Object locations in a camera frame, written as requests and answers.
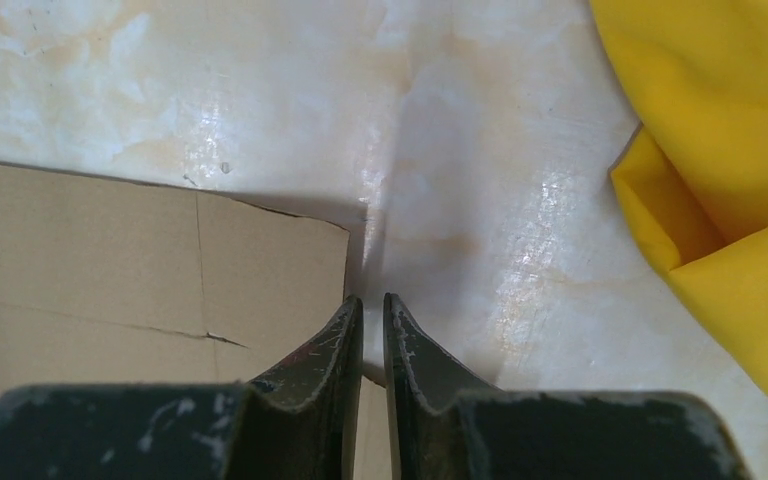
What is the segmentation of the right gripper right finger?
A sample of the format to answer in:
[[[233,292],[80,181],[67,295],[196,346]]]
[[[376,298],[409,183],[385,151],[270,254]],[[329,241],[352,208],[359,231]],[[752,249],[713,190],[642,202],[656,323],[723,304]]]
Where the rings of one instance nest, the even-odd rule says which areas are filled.
[[[720,416],[677,391],[507,391],[383,300],[397,479],[748,479]]]

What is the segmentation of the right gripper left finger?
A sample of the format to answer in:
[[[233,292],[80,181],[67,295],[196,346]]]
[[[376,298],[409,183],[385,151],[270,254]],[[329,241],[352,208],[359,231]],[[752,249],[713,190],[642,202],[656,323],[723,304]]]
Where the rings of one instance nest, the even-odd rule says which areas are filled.
[[[37,384],[0,397],[0,479],[348,479],[363,305],[246,382]]]

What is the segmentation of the brown cardboard box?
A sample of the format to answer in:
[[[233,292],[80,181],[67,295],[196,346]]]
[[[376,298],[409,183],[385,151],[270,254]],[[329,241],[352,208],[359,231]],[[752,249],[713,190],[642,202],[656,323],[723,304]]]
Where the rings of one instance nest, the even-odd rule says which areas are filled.
[[[216,194],[0,165],[0,397],[249,381],[348,298],[349,242]]]

